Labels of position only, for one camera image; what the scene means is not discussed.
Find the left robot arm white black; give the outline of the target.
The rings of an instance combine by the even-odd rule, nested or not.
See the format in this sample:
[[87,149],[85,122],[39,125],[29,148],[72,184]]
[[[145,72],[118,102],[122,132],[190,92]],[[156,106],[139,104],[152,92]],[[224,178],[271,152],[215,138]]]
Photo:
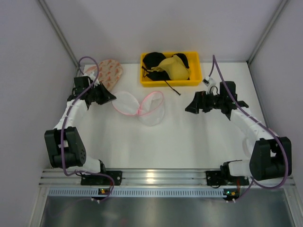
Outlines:
[[76,173],[105,174],[103,162],[87,154],[77,127],[93,103],[104,105],[116,100],[116,96],[93,75],[75,77],[74,84],[61,119],[44,135],[50,164]]

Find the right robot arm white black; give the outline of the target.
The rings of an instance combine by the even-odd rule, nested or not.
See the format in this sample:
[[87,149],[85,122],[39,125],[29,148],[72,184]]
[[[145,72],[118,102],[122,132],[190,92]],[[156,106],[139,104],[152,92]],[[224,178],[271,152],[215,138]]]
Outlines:
[[262,181],[289,176],[292,173],[292,144],[261,124],[244,101],[239,101],[233,81],[220,82],[217,95],[198,91],[185,111],[198,114],[220,110],[246,136],[249,154],[246,160],[228,161],[221,165],[227,177],[252,177]]

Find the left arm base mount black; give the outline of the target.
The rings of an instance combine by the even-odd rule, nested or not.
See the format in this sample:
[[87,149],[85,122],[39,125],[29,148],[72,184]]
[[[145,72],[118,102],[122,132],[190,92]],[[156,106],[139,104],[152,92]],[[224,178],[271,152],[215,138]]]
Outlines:
[[[108,175],[114,180],[115,186],[121,185],[123,175],[122,171],[109,170],[105,172],[105,175]],[[112,181],[111,179],[105,176],[83,174],[81,176],[80,184],[83,186],[105,186],[112,185]]]

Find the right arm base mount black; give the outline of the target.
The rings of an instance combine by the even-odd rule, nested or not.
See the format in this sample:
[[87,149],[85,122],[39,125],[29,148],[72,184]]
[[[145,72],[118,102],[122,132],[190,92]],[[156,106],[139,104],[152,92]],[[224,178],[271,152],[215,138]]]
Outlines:
[[209,170],[205,172],[208,186],[248,186],[249,180],[244,176],[231,176],[228,171]]

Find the yellow bra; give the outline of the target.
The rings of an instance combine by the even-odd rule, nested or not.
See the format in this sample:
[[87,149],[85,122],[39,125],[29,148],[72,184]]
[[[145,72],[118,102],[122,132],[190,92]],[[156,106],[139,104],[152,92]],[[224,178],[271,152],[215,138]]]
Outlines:
[[190,76],[189,63],[183,53],[176,53],[172,57],[162,60],[158,66],[151,67],[150,71],[165,71],[170,80],[188,80]]

